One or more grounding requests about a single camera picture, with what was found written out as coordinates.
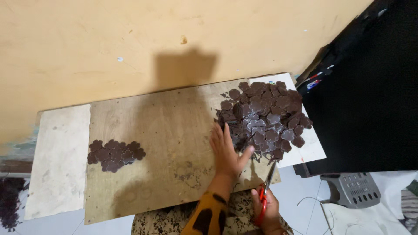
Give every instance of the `person's left hand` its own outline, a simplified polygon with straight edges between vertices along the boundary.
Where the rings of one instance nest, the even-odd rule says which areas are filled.
[[[216,174],[229,176],[235,181],[254,152],[254,147],[248,146],[239,156],[232,145],[228,123],[225,123],[224,132],[218,123],[214,123],[209,142],[215,153]]]

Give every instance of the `person's right hand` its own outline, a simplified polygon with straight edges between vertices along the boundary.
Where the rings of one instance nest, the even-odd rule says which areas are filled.
[[[261,201],[258,191],[261,189],[259,186],[257,189],[251,190],[252,204],[254,205],[254,218],[257,218],[261,212]],[[265,209],[264,219],[260,228],[264,234],[278,234],[282,231],[280,224],[279,214],[279,201],[273,195],[270,189],[267,190],[267,205]]]

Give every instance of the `sleeve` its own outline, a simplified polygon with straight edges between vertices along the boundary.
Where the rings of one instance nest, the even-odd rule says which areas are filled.
[[[224,231],[227,202],[221,196],[205,192],[191,215],[182,235],[220,235]]]

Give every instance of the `yellow wall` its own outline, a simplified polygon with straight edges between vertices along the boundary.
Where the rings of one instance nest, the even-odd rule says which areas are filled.
[[[40,110],[277,72],[300,74],[371,2],[2,0],[0,144],[30,136]],[[191,56],[161,83],[155,79],[161,55]],[[207,72],[199,67],[206,56],[214,63],[210,78],[194,80]]]

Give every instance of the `patterned clothing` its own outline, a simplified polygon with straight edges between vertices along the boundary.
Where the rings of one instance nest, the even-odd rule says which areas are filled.
[[[228,204],[217,194],[206,192],[198,202],[136,214],[132,235],[263,234],[252,220],[249,190],[231,194]],[[286,221],[281,218],[280,223],[293,234]]]

